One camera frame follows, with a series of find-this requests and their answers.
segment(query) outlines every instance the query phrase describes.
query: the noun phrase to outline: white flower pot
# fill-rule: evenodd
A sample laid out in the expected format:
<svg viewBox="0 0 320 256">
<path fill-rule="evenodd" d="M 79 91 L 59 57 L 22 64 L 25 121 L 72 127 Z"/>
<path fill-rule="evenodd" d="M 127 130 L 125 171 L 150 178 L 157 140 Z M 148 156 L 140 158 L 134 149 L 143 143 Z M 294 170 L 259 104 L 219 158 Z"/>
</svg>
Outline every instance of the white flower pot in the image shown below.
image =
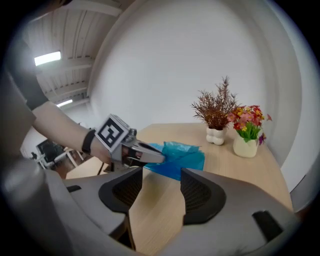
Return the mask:
<svg viewBox="0 0 320 256">
<path fill-rule="evenodd" d="M 233 150 L 239 157 L 242 158 L 253 158 L 257 154 L 258 149 L 258 140 L 251 139 L 248 142 L 245 142 L 238 133 L 233 141 Z"/>
<path fill-rule="evenodd" d="M 206 141 L 210 143 L 214 143 L 216 145 L 222 145 L 225 141 L 227 133 L 227 128 L 223 128 L 223 130 L 216 130 L 206 128 Z"/>
</svg>

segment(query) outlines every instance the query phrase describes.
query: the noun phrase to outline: blue plastic bag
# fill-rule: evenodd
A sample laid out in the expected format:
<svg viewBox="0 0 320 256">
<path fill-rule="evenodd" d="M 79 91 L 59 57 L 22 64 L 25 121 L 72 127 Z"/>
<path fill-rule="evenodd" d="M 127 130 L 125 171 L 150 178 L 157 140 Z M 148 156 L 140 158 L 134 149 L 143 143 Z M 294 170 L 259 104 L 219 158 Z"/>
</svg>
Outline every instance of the blue plastic bag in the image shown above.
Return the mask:
<svg viewBox="0 0 320 256">
<path fill-rule="evenodd" d="M 199 146 L 187 145 L 179 142 L 164 142 L 164 145 L 150 143 L 151 146 L 165 155 L 163 163 L 148 163 L 144 167 L 169 178 L 180 181 L 181 168 L 203 170 L 205 154 Z"/>
</svg>

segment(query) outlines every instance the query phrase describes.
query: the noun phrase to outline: white curved backdrop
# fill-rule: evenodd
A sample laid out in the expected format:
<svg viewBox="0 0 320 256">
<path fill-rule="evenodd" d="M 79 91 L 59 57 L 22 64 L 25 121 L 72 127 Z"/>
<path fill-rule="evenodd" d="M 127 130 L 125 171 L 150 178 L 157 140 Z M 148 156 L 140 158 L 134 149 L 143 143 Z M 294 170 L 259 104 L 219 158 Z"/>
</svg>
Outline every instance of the white curved backdrop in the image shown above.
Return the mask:
<svg viewBox="0 0 320 256">
<path fill-rule="evenodd" d="M 138 130 L 198 122 L 190 107 L 198 90 L 215 90 L 228 75 L 240 103 L 260 105 L 273 117 L 265 130 L 282 166 L 300 123 L 302 79 L 290 38 L 267 7 L 264 1 L 135 1 L 106 36 L 92 69 L 90 104 L 98 122 L 109 113 Z M 289 173 L 288 166 L 283 174 L 291 191 L 308 168 Z"/>
</svg>

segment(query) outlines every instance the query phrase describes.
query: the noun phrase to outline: black wristband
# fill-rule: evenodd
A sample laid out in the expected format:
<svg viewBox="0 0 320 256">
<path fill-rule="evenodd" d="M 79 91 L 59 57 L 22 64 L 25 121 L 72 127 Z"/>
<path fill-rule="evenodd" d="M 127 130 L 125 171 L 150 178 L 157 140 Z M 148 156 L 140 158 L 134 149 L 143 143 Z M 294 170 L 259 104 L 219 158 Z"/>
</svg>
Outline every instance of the black wristband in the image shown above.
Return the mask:
<svg viewBox="0 0 320 256">
<path fill-rule="evenodd" d="M 83 140 L 83 144 L 82 144 L 82 152 L 83 153 L 86 153 L 86 154 L 90 155 L 90 153 L 91 153 L 91 143 L 92 143 L 92 141 L 93 141 L 93 139 L 95 137 L 95 132 L 96 132 L 96 130 L 93 129 L 93 130 L 90 130 L 86 134 L 86 136 L 85 136 L 85 138 Z"/>
</svg>

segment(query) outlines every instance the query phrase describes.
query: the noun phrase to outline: ceiling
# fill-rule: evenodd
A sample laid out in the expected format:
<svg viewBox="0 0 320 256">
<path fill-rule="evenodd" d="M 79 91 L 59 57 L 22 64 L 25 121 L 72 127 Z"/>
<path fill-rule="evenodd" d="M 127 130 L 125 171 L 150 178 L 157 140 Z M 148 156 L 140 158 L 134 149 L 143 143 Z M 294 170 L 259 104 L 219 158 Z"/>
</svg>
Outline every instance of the ceiling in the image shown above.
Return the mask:
<svg viewBox="0 0 320 256">
<path fill-rule="evenodd" d="M 30 22 L 23 39 L 34 57 L 61 52 L 61 60 L 36 67 L 37 79 L 55 104 L 87 99 L 91 69 L 107 33 L 134 0 L 73 0 Z"/>
</svg>

